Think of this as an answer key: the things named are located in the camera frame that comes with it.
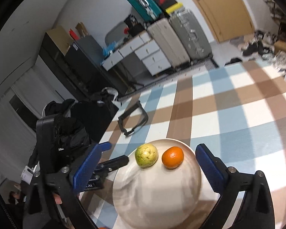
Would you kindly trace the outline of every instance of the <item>metal screw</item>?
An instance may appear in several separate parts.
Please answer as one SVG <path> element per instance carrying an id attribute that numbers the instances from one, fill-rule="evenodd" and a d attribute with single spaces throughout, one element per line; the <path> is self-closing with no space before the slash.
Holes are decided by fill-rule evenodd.
<path id="1" fill-rule="evenodd" d="M 68 171 L 69 171 L 68 166 L 62 167 L 62 173 L 67 173 Z"/>
<path id="2" fill-rule="evenodd" d="M 36 171 L 36 172 L 34 173 L 34 177 L 39 177 L 39 175 L 40 175 L 40 171 Z"/>
<path id="3" fill-rule="evenodd" d="M 256 173 L 257 173 L 260 177 L 263 177 L 263 176 L 264 176 L 264 173 L 263 173 L 261 170 L 258 170 Z"/>
<path id="4" fill-rule="evenodd" d="M 235 173 L 236 172 L 236 169 L 233 167 L 233 166 L 230 166 L 228 168 L 228 171 L 231 172 L 231 173 Z"/>

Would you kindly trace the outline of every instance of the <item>green fruit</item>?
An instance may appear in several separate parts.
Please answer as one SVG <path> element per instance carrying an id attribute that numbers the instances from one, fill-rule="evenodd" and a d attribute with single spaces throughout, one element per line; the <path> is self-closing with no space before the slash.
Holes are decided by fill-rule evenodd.
<path id="1" fill-rule="evenodd" d="M 140 167 L 149 167 L 156 163 L 158 150 L 152 144 L 143 144 L 136 149 L 134 155 Z"/>

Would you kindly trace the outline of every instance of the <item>plate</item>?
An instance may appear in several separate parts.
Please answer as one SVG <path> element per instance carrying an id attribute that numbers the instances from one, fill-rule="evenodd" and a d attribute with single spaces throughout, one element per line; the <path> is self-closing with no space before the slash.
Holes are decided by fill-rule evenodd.
<path id="1" fill-rule="evenodd" d="M 113 203 L 119 216 L 133 228 L 168 229 L 182 223 L 195 209 L 201 189 L 201 171 L 194 151 L 181 141 L 150 142 L 159 153 L 157 162 L 140 168 L 133 151 L 128 165 L 120 168 L 113 183 Z M 182 164 L 169 170 L 162 154 L 178 146 L 184 152 Z"/>

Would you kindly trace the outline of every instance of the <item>teal suitcase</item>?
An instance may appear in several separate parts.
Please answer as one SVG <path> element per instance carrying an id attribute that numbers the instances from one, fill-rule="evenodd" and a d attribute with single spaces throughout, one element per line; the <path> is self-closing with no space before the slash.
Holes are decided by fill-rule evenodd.
<path id="1" fill-rule="evenodd" d="M 145 22 L 153 22 L 162 14 L 154 0 L 128 0 Z"/>

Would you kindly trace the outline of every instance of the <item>wooden door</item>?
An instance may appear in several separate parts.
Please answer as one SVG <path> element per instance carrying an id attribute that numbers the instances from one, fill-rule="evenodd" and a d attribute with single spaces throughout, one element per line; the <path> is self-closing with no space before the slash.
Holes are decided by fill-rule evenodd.
<path id="1" fill-rule="evenodd" d="M 218 42 L 253 33 L 242 0 L 194 0 Z"/>

